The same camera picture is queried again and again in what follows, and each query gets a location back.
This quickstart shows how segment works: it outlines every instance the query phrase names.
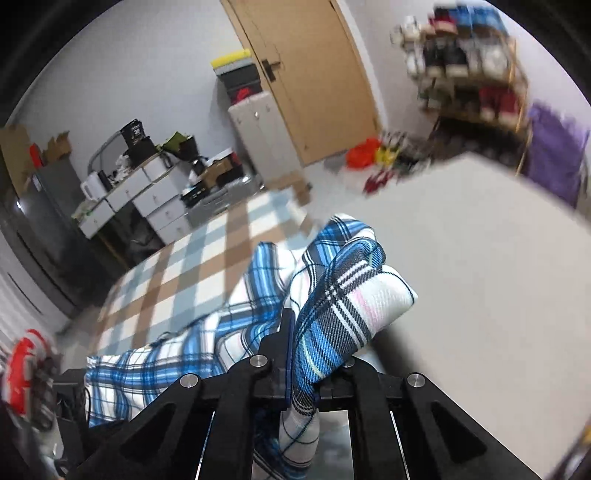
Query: yellow lid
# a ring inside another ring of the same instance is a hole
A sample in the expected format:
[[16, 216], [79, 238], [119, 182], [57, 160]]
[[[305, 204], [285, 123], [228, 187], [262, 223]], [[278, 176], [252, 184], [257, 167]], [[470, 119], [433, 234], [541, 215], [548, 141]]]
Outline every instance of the yellow lid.
[[224, 65], [228, 65], [228, 63], [232, 63], [233, 61], [238, 61], [242, 59], [248, 59], [251, 57], [251, 51], [248, 48], [243, 50], [236, 50], [228, 55], [224, 55], [223, 57], [216, 58], [212, 60], [211, 64], [213, 69], [218, 69], [219, 67], [223, 67]]

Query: black object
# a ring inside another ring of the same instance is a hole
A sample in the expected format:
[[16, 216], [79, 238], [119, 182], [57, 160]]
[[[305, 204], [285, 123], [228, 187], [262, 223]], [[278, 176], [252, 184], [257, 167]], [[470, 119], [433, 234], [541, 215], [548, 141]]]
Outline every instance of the black object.
[[142, 138], [137, 143], [131, 145], [125, 152], [131, 160], [132, 168], [139, 167], [145, 160], [156, 155], [156, 153], [158, 153], [158, 150], [150, 137]]
[[103, 184], [103, 187], [105, 187], [105, 190], [107, 192], [113, 190], [113, 185], [111, 185], [109, 178], [103, 170], [99, 170], [98, 172], [96, 172], [96, 174], [99, 176], [99, 180]]
[[[249, 479], [256, 411], [288, 407], [293, 321], [284, 310], [280, 331], [261, 342], [262, 357], [216, 377], [181, 377], [84, 462], [71, 464], [67, 480], [193, 480], [201, 452], [200, 480]], [[356, 479], [403, 480], [406, 469], [413, 480], [538, 478], [424, 375], [391, 377], [352, 358], [316, 391], [320, 411], [349, 412]], [[70, 434], [63, 441], [69, 458], [79, 447]]]
[[216, 178], [216, 185], [220, 188], [227, 185], [228, 183], [240, 179], [244, 176], [244, 167], [242, 165], [236, 165], [232, 163], [232, 168], [224, 173], [220, 174]]
[[127, 143], [127, 146], [129, 148], [131, 148], [137, 142], [146, 137], [146, 134], [144, 132], [144, 126], [142, 125], [142, 122], [140, 122], [137, 118], [133, 119], [131, 122], [125, 125], [120, 130], [120, 132], [121, 135], [123, 135], [125, 143]]
[[269, 78], [269, 82], [274, 82], [275, 80], [277, 80], [277, 77], [275, 77], [275, 72], [273, 72], [273, 67], [281, 65], [280, 61], [269, 63], [269, 60], [264, 59], [261, 60], [261, 65], [265, 70], [265, 73], [267, 74], [267, 78]]
[[443, 63], [448, 77], [467, 77], [468, 59], [455, 41], [447, 43], [443, 47]]
[[425, 69], [428, 76], [442, 76], [445, 70], [443, 50], [434, 41], [426, 41], [423, 47]]
[[194, 136], [178, 144], [178, 157], [187, 162], [193, 162], [199, 157], [199, 149]]
[[199, 181], [188, 193], [182, 195], [181, 200], [187, 208], [191, 208], [207, 195], [209, 195], [209, 189], [205, 182]]
[[261, 81], [261, 77], [254, 63], [222, 73], [218, 75], [218, 78], [222, 81], [226, 90], [232, 90], [248, 83]]

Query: wooden door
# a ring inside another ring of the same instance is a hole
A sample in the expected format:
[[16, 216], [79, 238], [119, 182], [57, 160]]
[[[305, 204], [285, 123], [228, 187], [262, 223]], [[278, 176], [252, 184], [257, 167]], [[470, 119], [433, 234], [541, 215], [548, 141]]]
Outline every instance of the wooden door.
[[229, 0], [304, 164], [376, 134], [374, 99], [330, 0]]

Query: red object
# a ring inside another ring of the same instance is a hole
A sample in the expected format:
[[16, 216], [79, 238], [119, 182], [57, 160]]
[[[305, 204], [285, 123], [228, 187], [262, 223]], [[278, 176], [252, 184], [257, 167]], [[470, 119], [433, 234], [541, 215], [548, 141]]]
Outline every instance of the red object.
[[31, 415], [31, 383], [35, 369], [51, 356], [51, 346], [37, 330], [27, 330], [12, 350], [2, 379], [2, 400], [19, 415]]
[[41, 151], [36, 143], [33, 143], [29, 147], [29, 155], [31, 156], [31, 160], [33, 160], [33, 165], [35, 168], [41, 168], [43, 166], [43, 161], [41, 160]]
[[376, 173], [376, 175], [368, 178], [368, 181], [365, 182], [363, 193], [373, 193], [386, 186], [394, 175], [395, 173], [393, 170], [381, 170], [379, 173]]
[[365, 143], [353, 147], [347, 152], [347, 168], [362, 170], [373, 165], [375, 153], [380, 145], [377, 138], [368, 138]]

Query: storage box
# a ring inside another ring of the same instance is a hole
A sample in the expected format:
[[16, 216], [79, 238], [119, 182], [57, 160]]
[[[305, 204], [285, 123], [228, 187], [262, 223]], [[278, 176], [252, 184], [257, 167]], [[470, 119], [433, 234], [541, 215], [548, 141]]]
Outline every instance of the storage box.
[[285, 190], [289, 187], [293, 187], [295, 191], [295, 197], [298, 200], [300, 206], [308, 205], [310, 203], [310, 189], [308, 188], [308, 181], [304, 177], [303, 172], [293, 171], [282, 177], [268, 181], [265, 186], [269, 190]]
[[64, 155], [72, 153], [72, 145], [70, 145], [68, 133], [69, 132], [62, 132], [57, 138], [52, 137], [51, 140], [47, 142], [47, 150], [43, 151], [43, 157], [48, 164], [59, 160]]
[[25, 193], [27, 181], [35, 172], [35, 165], [29, 152], [31, 141], [23, 125], [0, 129], [0, 149], [8, 175], [19, 197]]
[[208, 189], [215, 187], [217, 178], [227, 171], [232, 169], [232, 163], [228, 158], [213, 162], [213, 164], [206, 168], [201, 174], [201, 179]]

